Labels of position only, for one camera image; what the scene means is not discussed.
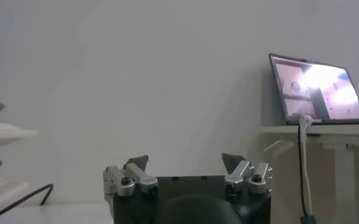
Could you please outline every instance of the metal bracket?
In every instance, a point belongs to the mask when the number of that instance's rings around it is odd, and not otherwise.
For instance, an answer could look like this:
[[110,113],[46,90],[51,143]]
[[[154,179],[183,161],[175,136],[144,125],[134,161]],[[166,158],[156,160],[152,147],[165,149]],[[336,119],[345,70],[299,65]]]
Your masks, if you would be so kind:
[[105,196],[112,196],[117,193],[120,197],[133,195],[135,182],[127,178],[117,166],[106,167],[104,171],[104,192]]
[[253,172],[254,167],[249,161],[240,161],[235,170],[224,177],[226,190],[230,193],[241,191],[245,180],[249,178]]
[[272,167],[268,163],[259,163],[255,173],[248,180],[249,190],[254,194],[271,192]]
[[125,175],[138,183],[142,193],[156,193],[157,178],[149,176],[141,170],[136,164],[130,163],[125,165]]

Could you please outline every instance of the white wall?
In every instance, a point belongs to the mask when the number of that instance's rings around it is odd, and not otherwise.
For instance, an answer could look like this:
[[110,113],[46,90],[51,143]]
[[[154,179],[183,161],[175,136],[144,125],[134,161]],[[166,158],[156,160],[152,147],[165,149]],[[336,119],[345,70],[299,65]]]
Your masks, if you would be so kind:
[[[0,173],[74,203],[102,201],[101,171],[130,156],[153,175],[258,160],[257,128],[280,114],[270,52],[346,66],[359,93],[359,0],[0,0],[1,119],[41,131],[0,148]],[[298,192],[274,195],[275,220],[297,223]]]

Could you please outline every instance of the white desk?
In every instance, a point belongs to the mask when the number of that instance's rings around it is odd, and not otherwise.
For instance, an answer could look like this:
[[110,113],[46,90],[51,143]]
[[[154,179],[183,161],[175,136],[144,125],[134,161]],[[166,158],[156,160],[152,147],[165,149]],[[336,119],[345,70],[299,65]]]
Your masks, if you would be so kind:
[[0,224],[113,224],[107,204],[17,207],[0,216]]
[[[298,126],[260,128],[260,133],[294,142],[297,131]],[[314,125],[308,134],[309,141],[336,150],[337,223],[359,224],[359,125]]]

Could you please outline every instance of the white cable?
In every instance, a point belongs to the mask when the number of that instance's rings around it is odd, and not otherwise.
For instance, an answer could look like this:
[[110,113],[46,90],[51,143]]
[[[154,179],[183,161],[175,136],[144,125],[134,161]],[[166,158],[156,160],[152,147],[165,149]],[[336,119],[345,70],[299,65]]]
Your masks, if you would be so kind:
[[308,193],[308,207],[309,213],[313,214],[312,210],[312,196],[311,196],[311,186],[309,182],[309,175],[307,169],[307,130],[308,127],[313,123],[311,116],[304,115],[300,118],[300,127],[301,127],[301,143],[302,143],[302,160],[303,160],[303,170],[305,176],[305,182],[307,183],[307,193]]

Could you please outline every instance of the screw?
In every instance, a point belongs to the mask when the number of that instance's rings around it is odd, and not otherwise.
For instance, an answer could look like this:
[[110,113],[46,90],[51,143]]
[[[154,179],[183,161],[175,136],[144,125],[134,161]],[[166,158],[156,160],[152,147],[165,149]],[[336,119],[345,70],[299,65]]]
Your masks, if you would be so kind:
[[123,177],[123,178],[121,179],[121,185],[128,185],[128,184],[130,184],[130,179],[129,179],[129,177]]
[[255,174],[252,177],[252,181],[255,182],[255,183],[260,183],[260,182],[262,182],[262,177],[259,174]]

